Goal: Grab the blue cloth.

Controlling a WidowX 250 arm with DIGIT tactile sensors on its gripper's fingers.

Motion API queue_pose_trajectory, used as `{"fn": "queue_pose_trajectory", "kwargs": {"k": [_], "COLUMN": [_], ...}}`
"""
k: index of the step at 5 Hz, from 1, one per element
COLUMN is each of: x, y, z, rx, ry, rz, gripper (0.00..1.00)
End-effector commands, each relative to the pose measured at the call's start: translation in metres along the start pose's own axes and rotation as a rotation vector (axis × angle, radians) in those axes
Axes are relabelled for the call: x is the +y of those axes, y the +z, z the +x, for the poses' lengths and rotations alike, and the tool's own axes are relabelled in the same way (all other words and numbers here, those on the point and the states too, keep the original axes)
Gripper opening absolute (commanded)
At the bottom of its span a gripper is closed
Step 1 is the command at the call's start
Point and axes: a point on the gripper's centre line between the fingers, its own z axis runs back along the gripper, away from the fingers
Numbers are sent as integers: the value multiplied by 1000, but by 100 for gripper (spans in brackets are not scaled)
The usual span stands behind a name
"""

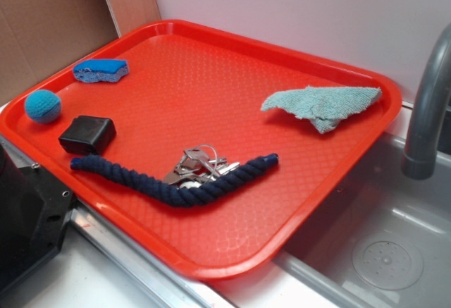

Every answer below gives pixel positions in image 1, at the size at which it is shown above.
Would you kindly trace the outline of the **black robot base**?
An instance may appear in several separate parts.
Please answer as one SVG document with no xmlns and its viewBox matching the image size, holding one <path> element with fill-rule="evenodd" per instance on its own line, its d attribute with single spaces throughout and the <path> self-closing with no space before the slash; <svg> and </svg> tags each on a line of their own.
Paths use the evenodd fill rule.
<svg viewBox="0 0 451 308">
<path fill-rule="evenodd" d="M 61 251 L 74 203 L 45 167 L 18 167 L 1 148 L 1 295 Z"/>
</svg>

